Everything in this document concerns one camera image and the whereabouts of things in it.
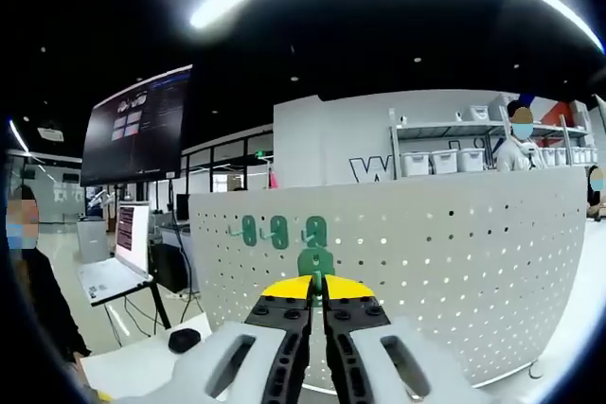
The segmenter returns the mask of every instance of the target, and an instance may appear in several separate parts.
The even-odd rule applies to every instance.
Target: white pegboard
[[[380,184],[191,195],[201,298],[214,330],[242,321],[264,288],[297,275],[301,230],[328,225],[336,273],[362,281],[390,318],[406,316],[448,349],[471,384],[537,359],[560,320],[579,263],[586,177],[581,168],[482,172]],[[251,215],[289,246],[242,236]],[[320,308],[306,383],[332,390]]]

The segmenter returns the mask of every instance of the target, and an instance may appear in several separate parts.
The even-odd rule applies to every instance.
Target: laptop
[[[152,281],[149,275],[148,202],[120,202],[116,223],[116,255],[81,265],[80,284],[91,305],[112,300]]]

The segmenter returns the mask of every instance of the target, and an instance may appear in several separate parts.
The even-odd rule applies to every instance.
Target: metal shelving unit
[[[439,139],[461,139],[481,137],[485,144],[486,163],[494,166],[491,139],[493,137],[508,137],[510,129],[507,114],[502,112],[503,121],[452,121],[426,122],[401,125],[396,121],[395,110],[389,110],[389,130],[391,148],[394,158],[400,156],[400,141],[425,141]],[[561,127],[555,125],[534,125],[533,138],[563,139],[569,166],[573,165],[571,138],[581,138],[587,131],[579,128],[568,128],[563,115],[560,115]],[[394,159],[394,178],[401,178],[401,160]]]

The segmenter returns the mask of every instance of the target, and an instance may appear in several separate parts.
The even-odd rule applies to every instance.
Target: monitor
[[[138,82],[93,108],[81,186],[179,177],[191,65]]]
[[[116,258],[135,272],[148,274],[148,202],[121,202],[117,212]]]
[[[177,221],[189,220],[189,195],[177,194]]]

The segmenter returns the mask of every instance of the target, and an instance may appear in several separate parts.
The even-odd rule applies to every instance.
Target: white desk
[[[210,335],[205,314],[139,343],[130,344],[107,354],[82,359],[82,367],[91,387],[113,399],[142,396],[167,383],[179,355],[169,351],[170,333],[180,328],[194,328],[202,340]]]

